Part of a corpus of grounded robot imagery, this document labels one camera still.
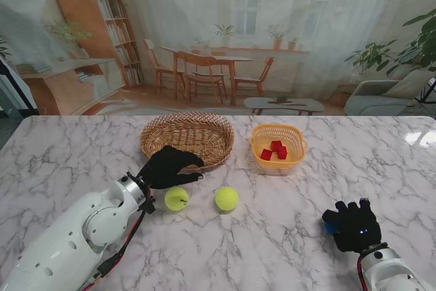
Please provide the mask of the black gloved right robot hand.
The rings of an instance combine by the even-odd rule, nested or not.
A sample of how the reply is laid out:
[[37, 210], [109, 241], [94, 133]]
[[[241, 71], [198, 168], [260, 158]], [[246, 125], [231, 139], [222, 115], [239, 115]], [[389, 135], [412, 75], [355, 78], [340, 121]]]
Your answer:
[[359, 204], [343, 201], [335, 203], [336, 211], [326, 210], [322, 219], [330, 228], [337, 248], [358, 254], [382, 243], [382, 233], [371, 203], [361, 198]]

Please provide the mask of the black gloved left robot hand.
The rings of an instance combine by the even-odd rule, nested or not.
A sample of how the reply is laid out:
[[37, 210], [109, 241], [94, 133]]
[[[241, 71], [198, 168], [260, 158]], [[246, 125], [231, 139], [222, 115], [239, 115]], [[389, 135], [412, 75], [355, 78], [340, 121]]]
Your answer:
[[151, 156], [136, 177], [142, 179], [151, 189], [167, 189], [193, 183], [203, 177], [198, 172], [180, 174], [181, 170], [190, 165], [201, 168], [204, 162], [195, 153], [166, 145]]

